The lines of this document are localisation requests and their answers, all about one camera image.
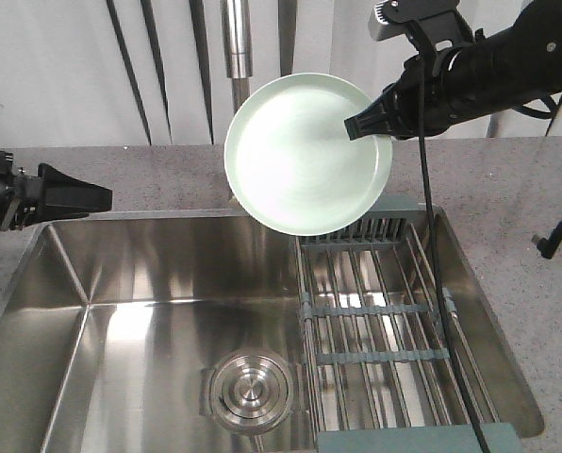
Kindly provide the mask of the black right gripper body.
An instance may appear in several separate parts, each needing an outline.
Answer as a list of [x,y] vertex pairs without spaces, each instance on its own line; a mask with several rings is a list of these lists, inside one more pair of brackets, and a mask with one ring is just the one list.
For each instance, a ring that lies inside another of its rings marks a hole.
[[[521,86],[510,61],[507,37],[489,37],[460,48],[442,62],[436,76],[421,80],[412,60],[397,82],[384,89],[384,133],[399,139],[436,136],[449,127],[521,104]],[[423,126],[419,126],[420,85]]]

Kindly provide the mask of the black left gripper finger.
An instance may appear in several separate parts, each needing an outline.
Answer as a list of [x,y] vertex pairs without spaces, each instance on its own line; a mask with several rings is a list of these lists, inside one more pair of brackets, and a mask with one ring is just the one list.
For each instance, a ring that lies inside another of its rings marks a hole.
[[35,222],[42,223],[56,220],[80,219],[88,217],[93,213],[109,211],[111,208],[111,201],[97,201],[88,206],[72,206],[57,204],[55,202],[44,202],[36,210]]
[[67,176],[49,164],[39,165],[38,177],[46,206],[112,205],[112,190]]

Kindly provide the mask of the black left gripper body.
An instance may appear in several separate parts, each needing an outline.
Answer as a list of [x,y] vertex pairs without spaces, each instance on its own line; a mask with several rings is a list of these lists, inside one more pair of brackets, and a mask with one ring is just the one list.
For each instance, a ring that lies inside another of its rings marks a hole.
[[0,230],[21,230],[34,223],[41,180],[13,167],[13,154],[0,150]]

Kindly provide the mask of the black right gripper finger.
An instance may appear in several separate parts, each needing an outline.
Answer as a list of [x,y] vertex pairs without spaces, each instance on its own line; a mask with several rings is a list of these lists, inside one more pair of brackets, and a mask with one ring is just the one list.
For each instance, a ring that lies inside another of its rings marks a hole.
[[395,114],[388,93],[380,95],[368,107],[346,118],[343,123],[351,141],[372,135],[397,136]]

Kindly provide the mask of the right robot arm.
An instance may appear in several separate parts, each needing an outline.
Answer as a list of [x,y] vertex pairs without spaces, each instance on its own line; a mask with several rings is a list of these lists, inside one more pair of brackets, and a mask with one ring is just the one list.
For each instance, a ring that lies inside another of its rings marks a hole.
[[376,41],[404,35],[417,53],[400,78],[345,120],[350,139],[407,140],[502,110],[546,119],[562,92],[562,1],[533,1],[492,36],[472,31],[455,1],[382,1],[370,19]]

